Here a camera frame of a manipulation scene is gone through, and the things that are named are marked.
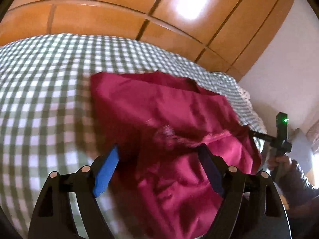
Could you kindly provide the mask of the grey sleeved right forearm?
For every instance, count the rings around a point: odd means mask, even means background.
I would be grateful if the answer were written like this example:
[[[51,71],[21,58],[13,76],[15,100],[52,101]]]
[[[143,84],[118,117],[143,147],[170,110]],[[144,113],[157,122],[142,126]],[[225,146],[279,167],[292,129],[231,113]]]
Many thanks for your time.
[[[318,196],[318,188],[309,182],[296,160],[292,160],[288,173],[279,179],[279,188],[289,208],[301,206]]]

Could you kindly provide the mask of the person's right hand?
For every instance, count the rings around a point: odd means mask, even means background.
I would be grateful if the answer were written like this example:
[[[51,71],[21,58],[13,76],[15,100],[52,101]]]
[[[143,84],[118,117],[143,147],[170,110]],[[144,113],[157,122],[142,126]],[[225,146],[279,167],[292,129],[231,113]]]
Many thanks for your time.
[[[268,169],[274,172],[276,170],[276,179],[280,179],[289,173],[292,167],[292,159],[288,155],[272,156],[267,160]]]

